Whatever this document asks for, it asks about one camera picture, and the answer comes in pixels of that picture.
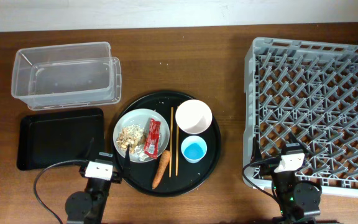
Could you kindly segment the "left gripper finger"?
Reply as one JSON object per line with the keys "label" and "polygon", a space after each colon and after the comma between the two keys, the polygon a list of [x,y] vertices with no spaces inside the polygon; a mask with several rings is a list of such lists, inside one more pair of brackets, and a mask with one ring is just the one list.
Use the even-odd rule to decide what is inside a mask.
{"label": "left gripper finger", "polygon": [[129,178],[130,176],[131,176],[130,146],[127,146],[126,155],[124,158],[124,165],[122,168],[122,177]]}
{"label": "left gripper finger", "polygon": [[91,161],[94,157],[94,138],[91,138],[87,148],[86,148],[86,154],[85,159],[88,161]]}

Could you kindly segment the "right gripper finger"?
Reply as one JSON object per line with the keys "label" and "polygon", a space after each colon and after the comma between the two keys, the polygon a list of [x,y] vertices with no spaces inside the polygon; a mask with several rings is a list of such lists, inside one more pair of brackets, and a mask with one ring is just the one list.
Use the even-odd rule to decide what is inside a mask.
{"label": "right gripper finger", "polygon": [[262,160],[263,158],[260,152],[259,142],[256,137],[253,137],[251,162],[253,163],[253,165],[260,165]]}
{"label": "right gripper finger", "polygon": [[288,152],[296,151],[297,153],[299,153],[300,151],[302,151],[302,153],[308,154],[308,150],[306,149],[306,147],[304,147],[304,145],[302,145],[302,143],[297,140],[297,138],[292,132],[289,132],[288,135],[290,140],[290,142],[287,144]]}

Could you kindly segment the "red sauce packet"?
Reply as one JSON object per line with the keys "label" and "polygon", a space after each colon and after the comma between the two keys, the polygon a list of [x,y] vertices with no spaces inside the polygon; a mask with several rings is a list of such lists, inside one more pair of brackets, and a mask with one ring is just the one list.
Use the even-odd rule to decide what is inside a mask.
{"label": "red sauce packet", "polygon": [[145,140],[144,153],[152,159],[157,158],[158,142],[160,138],[160,121],[150,120],[149,133]]}

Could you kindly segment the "grey plate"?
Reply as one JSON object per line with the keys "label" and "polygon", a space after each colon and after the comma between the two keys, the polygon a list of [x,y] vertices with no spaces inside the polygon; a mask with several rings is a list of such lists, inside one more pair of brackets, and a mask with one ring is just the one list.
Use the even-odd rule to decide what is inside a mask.
{"label": "grey plate", "polygon": [[[160,138],[158,142],[158,154],[159,157],[162,152],[167,148],[168,143],[170,141],[170,127],[168,123],[166,122],[165,118],[157,113],[154,110],[150,109],[136,109],[132,110],[125,115],[123,115],[117,124],[114,127],[113,135],[112,135],[112,141],[113,145],[116,148],[116,151],[122,156],[125,157],[126,152],[120,150],[116,144],[116,139],[118,138],[119,133],[121,132],[121,129],[123,129],[126,126],[136,124],[139,125],[141,128],[144,128],[145,135],[147,137],[149,133],[149,125],[150,120],[154,119],[156,121],[160,121]],[[153,159],[146,155],[144,153],[144,145],[141,145],[140,150],[136,154],[130,154],[131,162],[138,162],[138,163],[145,163],[150,162]]]}

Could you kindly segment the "light blue cup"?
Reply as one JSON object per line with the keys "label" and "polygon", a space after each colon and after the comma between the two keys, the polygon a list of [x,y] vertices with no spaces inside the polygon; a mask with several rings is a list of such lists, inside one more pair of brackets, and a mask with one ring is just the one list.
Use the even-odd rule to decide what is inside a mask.
{"label": "light blue cup", "polygon": [[206,155],[206,141],[200,136],[188,136],[181,143],[181,153],[189,163],[197,163]]}

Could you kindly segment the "pink white bowl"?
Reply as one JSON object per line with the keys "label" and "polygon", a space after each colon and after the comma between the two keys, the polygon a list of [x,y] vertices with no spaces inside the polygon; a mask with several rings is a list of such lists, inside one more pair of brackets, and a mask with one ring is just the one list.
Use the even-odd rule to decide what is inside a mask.
{"label": "pink white bowl", "polygon": [[188,134],[200,134],[207,130],[213,120],[210,107],[200,100],[186,100],[175,113],[178,127]]}

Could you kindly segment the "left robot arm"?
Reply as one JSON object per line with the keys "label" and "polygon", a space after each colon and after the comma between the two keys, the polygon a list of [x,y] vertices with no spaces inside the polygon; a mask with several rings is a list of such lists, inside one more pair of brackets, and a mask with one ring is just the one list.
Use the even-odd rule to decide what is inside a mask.
{"label": "left robot arm", "polygon": [[111,185],[120,184],[131,175],[129,150],[125,152],[122,171],[116,171],[112,154],[93,150],[93,143],[89,142],[78,162],[80,175],[88,179],[86,187],[71,194],[65,203],[68,223],[101,223]]}

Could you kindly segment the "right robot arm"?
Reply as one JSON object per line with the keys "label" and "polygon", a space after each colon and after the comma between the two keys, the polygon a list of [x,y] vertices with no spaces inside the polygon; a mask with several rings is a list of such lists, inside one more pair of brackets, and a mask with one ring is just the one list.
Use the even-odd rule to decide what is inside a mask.
{"label": "right robot arm", "polygon": [[279,155],[263,159],[259,143],[253,138],[254,160],[252,167],[260,168],[260,175],[272,178],[272,197],[280,207],[281,215],[272,218],[273,223],[315,223],[321,211],[319,203],[322,188],[309,180],[298,180],[295,172],[301,168],[307,155],[306,148],[293,133],[289,134]]}

